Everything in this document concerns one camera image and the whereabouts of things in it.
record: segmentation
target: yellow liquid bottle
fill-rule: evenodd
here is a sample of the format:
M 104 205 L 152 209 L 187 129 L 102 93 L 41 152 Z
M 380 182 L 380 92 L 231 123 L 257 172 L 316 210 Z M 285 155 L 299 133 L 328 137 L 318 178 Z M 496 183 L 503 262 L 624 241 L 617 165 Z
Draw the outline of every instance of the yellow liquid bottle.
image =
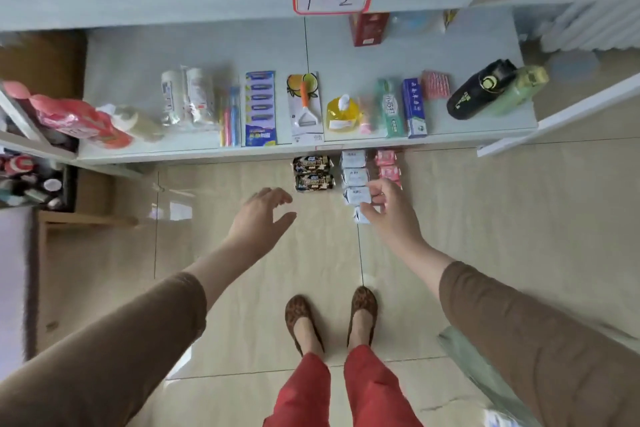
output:
M 360 107 L 349 95 L 332 99 L 326 106 L 326 119 L 331 131 L 353 130 L 358 125 L 359 118 Z

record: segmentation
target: brown flat shoe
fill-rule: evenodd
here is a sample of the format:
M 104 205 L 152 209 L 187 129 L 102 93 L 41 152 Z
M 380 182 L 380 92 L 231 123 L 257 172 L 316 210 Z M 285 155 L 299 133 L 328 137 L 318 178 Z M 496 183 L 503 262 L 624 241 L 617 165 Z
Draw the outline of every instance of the brown flat shoe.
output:
M 284 308 L 284 320 L 287 324 L 287 329 L 289 330 L 293 341 L 296 343 L 296 348 L 298 349 L 300 356 L 302 356 L 302 348 L 300 348 L 300 343 L 296 339 L 296 335 L 293 334 L 293 326 L 300 318 L 309 318 L 311 320 L 311 324 L 314 327 L 316 337 L 318 338 L 320 346 L 322 346 L 322 350 L 324 351 L 324 344 L 322 342 L 320 334 L 318 334 L 314 317 L 311 314 L 311 307 L 309 306 L 309 302 L 307 301 L 305 296 L 298 294 L 297 296 L 293 296 L 291 299 L 289 299 L 289 302 L 287 302 L 287 305 Z
M 364 309 L 369 311 L 373 316 L 373 324 L 371 325 L 371 334 L 369 335 L 369 345 L 373 341 L 373 330 L 376 328 L 378 320 L 378 301 L 376 296 L 365 286 L 360 286 L 353 293 L 351 299 L 351 320 L 349 321 L 349 332 L 347 333 L 347 348 L 349 347 L 349 337 L 351 336 L 351 328 L 353 327 L 353 314 L 356 310 Z

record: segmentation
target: hand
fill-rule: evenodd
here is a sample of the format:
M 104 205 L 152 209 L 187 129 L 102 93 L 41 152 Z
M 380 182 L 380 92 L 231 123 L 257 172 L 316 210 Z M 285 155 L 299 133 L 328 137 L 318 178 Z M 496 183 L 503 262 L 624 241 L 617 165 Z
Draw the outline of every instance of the hand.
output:
M 373 203 L 381 204 L 382 211 L 376 211 L 368 203 L 362 203 L 360 210 L 380 239 L 396 256 L 409 264 L 429 246 L 422 238 L 418 218 L 408 197 L 397 184 L 385 178 L 370 181 L 367 186 L 371 190 Z
M 273 222 L 273 210 L 291 202 L 291 195 L 280 187 L 262 188 L 240 208 L 225 244 L 250 253 L 257 262 L 273 249 L 295 221 L 297 213 L 291 211 Z

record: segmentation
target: white pump cap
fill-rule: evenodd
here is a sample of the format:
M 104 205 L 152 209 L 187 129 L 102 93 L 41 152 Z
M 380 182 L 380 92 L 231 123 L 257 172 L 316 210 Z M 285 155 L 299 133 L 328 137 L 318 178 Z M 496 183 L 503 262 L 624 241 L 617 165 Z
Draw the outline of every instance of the white pump cap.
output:
M 338 100 L 338 109 L 340 112 L 346 112 L 349 110 L 350 98 L 349 95 L 344 94 Z

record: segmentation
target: black water bottle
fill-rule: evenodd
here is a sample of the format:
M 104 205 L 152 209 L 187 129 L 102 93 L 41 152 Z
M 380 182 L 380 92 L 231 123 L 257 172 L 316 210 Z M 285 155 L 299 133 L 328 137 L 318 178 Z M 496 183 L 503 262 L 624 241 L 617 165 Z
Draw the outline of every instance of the black water bottle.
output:
M 516 77 L 508 59 L 498 59 L 471 76 L 447 102 L 449 115 L 467 120 L 498 98 Z

